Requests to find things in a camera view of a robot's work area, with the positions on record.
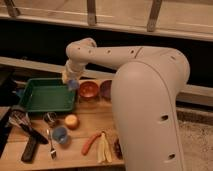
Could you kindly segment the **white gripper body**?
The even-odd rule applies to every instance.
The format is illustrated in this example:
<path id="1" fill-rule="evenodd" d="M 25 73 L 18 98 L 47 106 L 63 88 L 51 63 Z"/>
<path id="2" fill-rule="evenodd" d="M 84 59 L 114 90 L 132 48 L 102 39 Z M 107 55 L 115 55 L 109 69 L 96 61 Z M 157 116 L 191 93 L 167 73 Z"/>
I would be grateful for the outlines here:
<path id="1" fill-rule="evenodd" d="M 68 60 L 65 64 L 65 78 L 67 80 L 78 80 L 82 76 L 84 69 L 84 64 Z"/>

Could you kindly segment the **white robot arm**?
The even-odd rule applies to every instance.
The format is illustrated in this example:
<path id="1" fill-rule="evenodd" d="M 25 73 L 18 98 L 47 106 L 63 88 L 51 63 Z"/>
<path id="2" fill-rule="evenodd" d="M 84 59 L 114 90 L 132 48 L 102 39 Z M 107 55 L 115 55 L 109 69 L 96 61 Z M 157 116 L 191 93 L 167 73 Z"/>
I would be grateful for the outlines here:
<path id="1" fill-rule="evenodd" d="M 112 68 L 112 111 L 126 171 L 185 171 L 176 96 L 190 66 L 174 48 L 99 47 L 91 38 L 70 43 L 63 79 L 81 76 L 89 63 Z"/>

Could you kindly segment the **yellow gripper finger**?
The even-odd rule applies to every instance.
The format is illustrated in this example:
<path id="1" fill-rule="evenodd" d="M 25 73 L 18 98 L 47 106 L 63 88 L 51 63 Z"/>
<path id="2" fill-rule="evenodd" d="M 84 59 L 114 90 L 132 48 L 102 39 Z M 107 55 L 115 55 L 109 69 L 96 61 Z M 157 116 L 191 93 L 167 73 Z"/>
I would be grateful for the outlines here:
<path id="1" fill-rule="evenodd" d="M 67 75 L 66 75 L 65 71 L 62 72 L 62 82 L 64 84 L 67 84 L 67 82 L 68 82 L 68 78 L 67 78 Z"/>

